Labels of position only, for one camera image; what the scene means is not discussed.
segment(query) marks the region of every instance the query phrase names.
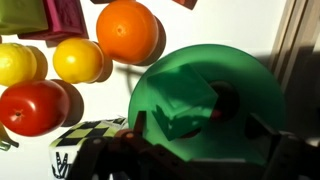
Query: orange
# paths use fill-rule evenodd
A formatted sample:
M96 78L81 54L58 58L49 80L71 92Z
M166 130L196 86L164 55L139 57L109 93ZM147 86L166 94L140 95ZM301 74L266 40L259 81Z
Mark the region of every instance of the orange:
M113 1L100 13L97 39L103 52L124 64L143 62L158 42L158 24L151 11L136 1Z

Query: yellow fruit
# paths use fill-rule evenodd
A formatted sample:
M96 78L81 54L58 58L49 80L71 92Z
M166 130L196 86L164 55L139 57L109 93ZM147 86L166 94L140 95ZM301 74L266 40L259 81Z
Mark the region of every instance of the yellow fruit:
M69 38L58 44L53 54L53 67L65 82L91 83L100 76L104 55L94 42Z
M0 44L0 84L11 86L31 80L37 69L32 51L17 43Z
M37 60L37 70L33 77L34 80L44 80L48 74L48 61L46 56L35 46L26 46L29 48Z

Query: checkered box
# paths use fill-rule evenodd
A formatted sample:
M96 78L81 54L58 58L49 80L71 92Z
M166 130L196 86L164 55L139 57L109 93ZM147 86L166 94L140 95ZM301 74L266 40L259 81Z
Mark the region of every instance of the checkered box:
M49 146L50 160L54 179L65 179L77 156L82 143L89 137L113 137L115 133L127 127L126 118L82 122Z

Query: red object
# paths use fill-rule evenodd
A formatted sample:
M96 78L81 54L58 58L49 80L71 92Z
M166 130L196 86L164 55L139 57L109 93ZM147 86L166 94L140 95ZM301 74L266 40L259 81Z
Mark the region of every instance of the red object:
M19 39L55 40L85 36L80 0L44 0L49 29L18 34Z
M0 98L0 120L23 136L39 136L58 128L66 119L70 99L49 80L22 82L8 87Z
M222 112L219 110L213 110L211 113L211 120L218 121L222 117Z
M191 10L197 4L197 0L173 0L173 1Z

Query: pink object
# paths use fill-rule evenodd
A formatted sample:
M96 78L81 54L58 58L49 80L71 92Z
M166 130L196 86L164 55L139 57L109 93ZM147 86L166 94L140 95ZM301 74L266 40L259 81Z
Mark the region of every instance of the pink object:
M18 34L19 39L50 40L86 36L80 0L44 0L49 29Z

